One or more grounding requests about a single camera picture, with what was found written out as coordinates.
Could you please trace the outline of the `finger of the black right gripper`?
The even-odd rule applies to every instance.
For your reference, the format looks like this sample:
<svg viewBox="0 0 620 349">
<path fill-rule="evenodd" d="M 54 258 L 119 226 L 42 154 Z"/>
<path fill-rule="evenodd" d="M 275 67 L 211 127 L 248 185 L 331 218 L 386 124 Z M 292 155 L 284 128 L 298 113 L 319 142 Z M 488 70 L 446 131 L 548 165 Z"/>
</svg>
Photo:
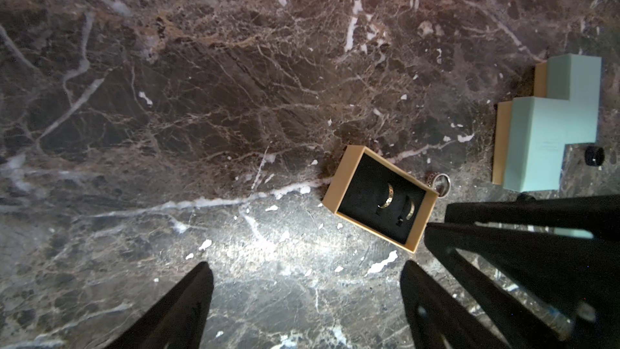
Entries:
<svg viewBox="0 0 620 349">
<path fill-rule="evenodd" d="M 447 205 L 445 223 L 505 223 L 582 229 L 604 240 L 619 239 L 619 196 L 556 200 L 454 203 Z"/>
<path fill-rule="evenodd" d="M 617 348 L 619 244 L 457 224 L 430 224 L 427 249 L 476 299 L 513 348 Z M 573 321 L 561 339 L 460 254 L 476 253 Z"/>
</svg>

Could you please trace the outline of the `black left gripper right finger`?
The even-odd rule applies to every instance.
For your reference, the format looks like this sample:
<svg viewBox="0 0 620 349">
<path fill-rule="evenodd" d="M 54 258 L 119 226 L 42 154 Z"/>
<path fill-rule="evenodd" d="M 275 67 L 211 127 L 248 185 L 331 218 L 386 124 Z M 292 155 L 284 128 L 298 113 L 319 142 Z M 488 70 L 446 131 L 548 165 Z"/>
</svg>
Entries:
<svg viewBox="0 0 620 349">
<path fill-rule="evenodd" d="M 416 348 L 507 347 L 413 260 L 400 274 L 400 291 Z"/>
</svg>

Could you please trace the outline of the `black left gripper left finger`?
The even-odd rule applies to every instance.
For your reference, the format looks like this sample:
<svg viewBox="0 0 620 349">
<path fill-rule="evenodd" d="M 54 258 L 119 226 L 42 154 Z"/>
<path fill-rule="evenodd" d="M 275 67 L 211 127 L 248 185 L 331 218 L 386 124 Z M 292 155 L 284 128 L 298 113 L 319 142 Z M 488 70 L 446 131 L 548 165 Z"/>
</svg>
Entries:
<svg viewBox="0 0 620 349">
<path fill-rule="evenodd" d="M 213 272 L 200 262 L 108 347 L 200 347 L 213 291 Z"/>
</svg>

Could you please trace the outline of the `mint green box lid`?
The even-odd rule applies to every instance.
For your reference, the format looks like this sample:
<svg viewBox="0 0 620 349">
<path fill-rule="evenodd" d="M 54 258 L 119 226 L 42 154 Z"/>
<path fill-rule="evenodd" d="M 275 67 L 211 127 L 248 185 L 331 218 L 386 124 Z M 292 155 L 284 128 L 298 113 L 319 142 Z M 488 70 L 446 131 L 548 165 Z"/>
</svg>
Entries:
<svg viewBox="0 0 620 349">
<path fill-rule="evenodd" d="M 534 68 L 534 97 L 595 103 L 600 100 L 602 59 L 578 54 L 551 57 Z"/>
</svg>

